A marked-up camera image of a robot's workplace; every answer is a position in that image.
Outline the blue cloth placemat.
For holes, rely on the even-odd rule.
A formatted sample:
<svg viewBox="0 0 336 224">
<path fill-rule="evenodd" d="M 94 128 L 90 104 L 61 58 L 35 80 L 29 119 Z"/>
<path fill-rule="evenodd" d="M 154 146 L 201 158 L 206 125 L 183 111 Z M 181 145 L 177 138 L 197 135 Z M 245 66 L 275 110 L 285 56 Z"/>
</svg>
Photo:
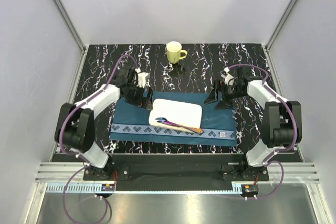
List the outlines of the blue cloth placemat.
<svg viewBox="0 0 336 224">
<path fill-rule="evenodd" d="M 186 102 L 202 107 L 201 129 L 203 134 L 177 127 L 177 130 L 151 126 L 151 110 L 130 105 L 120 99 L 116 104 L 110 139 L 131 142 L 154 142 L 189 145 L 237 145 L 236 124 L 233 109 L 215 110 L 215 104 L 204 104 L 206 93 L 157 92 L 155 99 Z"/>
</svg>

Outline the white rectangular plate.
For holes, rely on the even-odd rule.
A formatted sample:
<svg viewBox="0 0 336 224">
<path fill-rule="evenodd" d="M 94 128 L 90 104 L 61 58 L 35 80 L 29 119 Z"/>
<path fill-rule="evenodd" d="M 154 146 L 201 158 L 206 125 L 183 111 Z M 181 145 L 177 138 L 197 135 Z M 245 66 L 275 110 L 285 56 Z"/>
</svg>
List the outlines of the white rectangular plate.
<svg viewBox="0 0 336 224">
<path fill-rule="evenodd" d="M 202 107 L 193 103 L 178 102 L 166 99 L 155 99 L 149 115 L 151 126 L 165 127 L 177 130 L 177 127 L 158 123 L 156 118 L 166 118 L 168 121 L 193 128 L 201 127 Z"/>
</svg>

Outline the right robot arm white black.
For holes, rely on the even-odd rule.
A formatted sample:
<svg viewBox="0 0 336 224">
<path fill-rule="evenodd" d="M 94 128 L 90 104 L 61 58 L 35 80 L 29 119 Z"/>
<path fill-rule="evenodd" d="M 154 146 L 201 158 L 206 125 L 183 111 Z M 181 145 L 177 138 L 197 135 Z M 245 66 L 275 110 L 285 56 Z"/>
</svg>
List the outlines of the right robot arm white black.
<svg viewBox="0 0 336 224">
<path fill-rule="evenodd" d="M 222 110 L 232 108 L 234 99 L 249 96 L 262 108 L 261 139 L 230 172 L 244 180 L 262 173 L 274 156 L 292 150 L 302 139 L 301 104 L 279 95 L 267 83 L 268 76 L 253 76 L 252 68 L 248 64 L 226 67 L 222 80 L 214 81 L 204 101 Z"/>
</svg>

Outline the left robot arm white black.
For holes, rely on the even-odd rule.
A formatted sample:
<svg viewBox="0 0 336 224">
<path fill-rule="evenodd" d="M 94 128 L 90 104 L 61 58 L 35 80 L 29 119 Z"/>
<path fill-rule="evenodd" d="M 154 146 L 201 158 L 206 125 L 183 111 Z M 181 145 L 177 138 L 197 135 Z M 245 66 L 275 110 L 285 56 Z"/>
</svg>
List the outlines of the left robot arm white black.
<svg viewBox="0 0 336 224">
<path fill-rule="evenodd" d="M 60 108 L 55 131 L 55 141 L 61 150 L 83 159 L 88 172 L 103 180 L 113 178 L 112 158 L 96 143 L 95 119 L 108 106 L 120 99 L 130 105 L 151 110 L 152 88 L 146 84 L 150 75 L 139 68 L 121 68 L 113 71 L 111 79 L 87 98 Z"/>
</svg>

